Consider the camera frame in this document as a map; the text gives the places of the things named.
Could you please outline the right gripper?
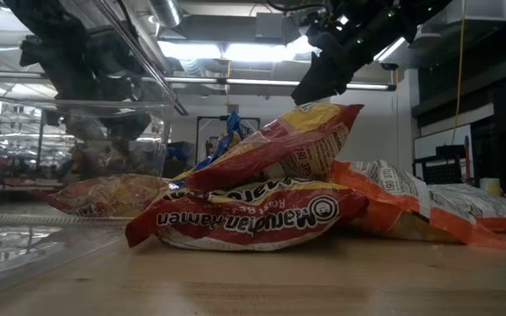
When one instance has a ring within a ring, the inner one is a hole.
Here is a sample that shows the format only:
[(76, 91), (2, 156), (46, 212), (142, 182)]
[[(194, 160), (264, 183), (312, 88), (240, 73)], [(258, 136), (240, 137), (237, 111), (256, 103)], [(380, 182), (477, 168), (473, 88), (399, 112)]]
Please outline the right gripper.
[(296, 105), (341, 95), (353, 77), (352, 66), (367, 63), (367, 11), (313, 11), (300, 20), (311, 52), (309, 67), (293, 90)]

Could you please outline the orange Maruchan ramen pack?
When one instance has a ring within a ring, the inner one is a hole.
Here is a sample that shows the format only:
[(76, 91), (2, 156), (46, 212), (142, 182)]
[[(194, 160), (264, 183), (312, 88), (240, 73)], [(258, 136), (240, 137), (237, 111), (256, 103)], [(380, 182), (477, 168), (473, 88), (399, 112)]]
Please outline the orange Maruchan ramen pack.
[(331, 179), (369, 199), (367, 214), (351, 222), (364, 233), (506, 248), (506, 241), (480, 224), (467, 208), (433, 192), (425, 182), (386, 161), (333, 162)]
[(506, 233), (506, 198), (468, 184), (432, 184), (431, 201), (496, 233)]

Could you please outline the yellow snack packet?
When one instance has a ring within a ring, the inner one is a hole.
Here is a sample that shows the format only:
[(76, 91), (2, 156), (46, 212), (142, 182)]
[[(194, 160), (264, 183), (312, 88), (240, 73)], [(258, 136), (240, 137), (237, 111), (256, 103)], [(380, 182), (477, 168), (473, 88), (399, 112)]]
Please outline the yellow snack packet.
[(151, 236), (178, 248), (274, 251), (365, 216), (369, 200), (342, 186), (300, 178), (248, 183), (231, 190), (173, 190), (126, 225), (133, 248)]

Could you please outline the suspended linear light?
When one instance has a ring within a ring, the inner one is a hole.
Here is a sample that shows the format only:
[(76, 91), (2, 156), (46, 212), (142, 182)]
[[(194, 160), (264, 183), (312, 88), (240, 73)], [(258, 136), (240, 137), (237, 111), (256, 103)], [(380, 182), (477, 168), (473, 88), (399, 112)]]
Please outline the suspended linear light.
[[(226, 78), (226, 77), (165, 76), (163, 80), (167, 83), (250, 85), (250, 86), (289, 87), (289, 88), (296, 87), (300, 84), (299, 81), (290, 81), (290, 80), (246, 79), (246, 78)], [(43, 73), (0, 71), (0, 82), (7, 83), (12, 81), (42, 82), (42, 81), (49, 81), (49, 78)], [(351, 82), (346, 85), (347, 90), (395, 91), (396, 88), (397, 86), (391, 83)]]

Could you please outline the grey ceiling unit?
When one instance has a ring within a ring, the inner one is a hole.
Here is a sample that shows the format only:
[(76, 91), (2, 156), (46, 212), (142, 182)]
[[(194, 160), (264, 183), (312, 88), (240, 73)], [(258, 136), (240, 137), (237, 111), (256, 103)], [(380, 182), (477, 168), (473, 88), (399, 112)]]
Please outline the grey ceiling unit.
[(279, 44), (285, 39), (286, 21), (276, 13), (256, 14), (255, 42)]

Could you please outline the bright ceiling light panel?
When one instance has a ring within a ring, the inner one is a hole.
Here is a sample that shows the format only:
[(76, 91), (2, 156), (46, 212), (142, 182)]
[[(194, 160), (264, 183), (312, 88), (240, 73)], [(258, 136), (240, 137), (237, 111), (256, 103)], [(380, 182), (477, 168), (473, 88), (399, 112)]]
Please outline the bright ceiling light panel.
[(306, 36), (301, 36), (288, 45), (264, 45), (232, 43), (225, 48), (214, 43), (176, 43), (158, 41), (166, 57), (191, 61), (199, 59), (224, 59), (246, 62), (307, 62), (311, 53), (319, 54), (320, 48), (312, 47)]

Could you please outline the whiteboard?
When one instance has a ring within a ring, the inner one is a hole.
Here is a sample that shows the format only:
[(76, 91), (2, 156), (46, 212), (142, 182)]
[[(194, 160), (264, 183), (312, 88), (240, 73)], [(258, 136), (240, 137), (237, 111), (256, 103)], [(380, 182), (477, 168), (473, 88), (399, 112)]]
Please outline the whiteboard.
[[(443, 145), (465, 145), (465, 136), (469, 137), (470, 158), (471, 158), (471, 177), (473, 180), (473, 151), (472, 151), (472, 133), (471, 126), (459, 126), (456, 129), (433, 133), (415, 140), (415, 159), (432, 156), (436, 153), (436, 147)], [(463, 183), (466, 182), (466, 160), (462, 160)]]

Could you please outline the black crate rack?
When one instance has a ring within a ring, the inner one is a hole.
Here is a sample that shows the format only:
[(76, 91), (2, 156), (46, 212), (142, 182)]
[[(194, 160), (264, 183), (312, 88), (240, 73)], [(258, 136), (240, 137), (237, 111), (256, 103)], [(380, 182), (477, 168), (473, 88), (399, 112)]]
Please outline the black crate rack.
[(466, 160), (464, 145), (443, 145), (434, 155), (415, 159), (413, 174), (427, 184), (463, 183), (462, 160)]

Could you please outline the red pole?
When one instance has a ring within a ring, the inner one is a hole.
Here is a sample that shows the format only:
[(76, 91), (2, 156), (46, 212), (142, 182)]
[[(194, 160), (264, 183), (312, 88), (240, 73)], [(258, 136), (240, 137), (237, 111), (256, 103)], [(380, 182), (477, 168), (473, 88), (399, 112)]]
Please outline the red pole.
[(465, 155), (466, 155), (466, 162), (465, 162), (465, 168), (466, 168), (466, 183), (472, 184), (472, 177), (471, 177), (471, 156), (470, 156), (470, 142), (469, 137), (465, 136)]

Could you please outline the pale yellow roll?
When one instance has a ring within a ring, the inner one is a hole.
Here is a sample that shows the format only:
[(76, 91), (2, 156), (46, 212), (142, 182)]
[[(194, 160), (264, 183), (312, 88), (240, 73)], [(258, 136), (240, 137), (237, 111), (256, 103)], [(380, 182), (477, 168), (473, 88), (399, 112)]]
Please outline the pale yellow roll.
[(499, 178), (486, 177), (480, 179), (480, 188), (495, 196), (501, 196), (501, 184)]

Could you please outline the clear plastic bin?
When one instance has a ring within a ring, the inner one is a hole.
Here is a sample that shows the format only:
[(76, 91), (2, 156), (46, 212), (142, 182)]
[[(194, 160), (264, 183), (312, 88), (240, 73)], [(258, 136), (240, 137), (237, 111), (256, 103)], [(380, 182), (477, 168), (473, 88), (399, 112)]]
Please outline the clear plastic bin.
[[(79, 140), (47, 115), (58, 104), (146, 112), (137, 140)], [(0, 91), (0, 288), (117, 241), (133, 218), (61, 212), (34, 190), (58, 192), (96, 177), (161, 177), (171, 109), (159, 101), (17, 100)]]

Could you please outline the round silver ceiling duct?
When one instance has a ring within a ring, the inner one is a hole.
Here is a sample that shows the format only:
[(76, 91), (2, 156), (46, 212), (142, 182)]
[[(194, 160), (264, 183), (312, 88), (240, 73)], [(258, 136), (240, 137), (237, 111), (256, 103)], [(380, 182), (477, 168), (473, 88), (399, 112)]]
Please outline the round silver ceiling duct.
[(178, 0), (148, 0), (148, 4), (161, 27), (176, 27), (184, 18), (184, 11)]

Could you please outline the white ceiling duct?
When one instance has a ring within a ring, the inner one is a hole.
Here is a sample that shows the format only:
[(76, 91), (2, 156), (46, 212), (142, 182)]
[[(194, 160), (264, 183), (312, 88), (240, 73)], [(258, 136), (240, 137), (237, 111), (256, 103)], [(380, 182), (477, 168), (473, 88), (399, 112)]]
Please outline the white ceiling duct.
[(485, 37), (506, 22), (506, 0), (452, 0), (443, 10), (421, 25), (410, 49), (456, 46), (461, 26), (464, 41)]

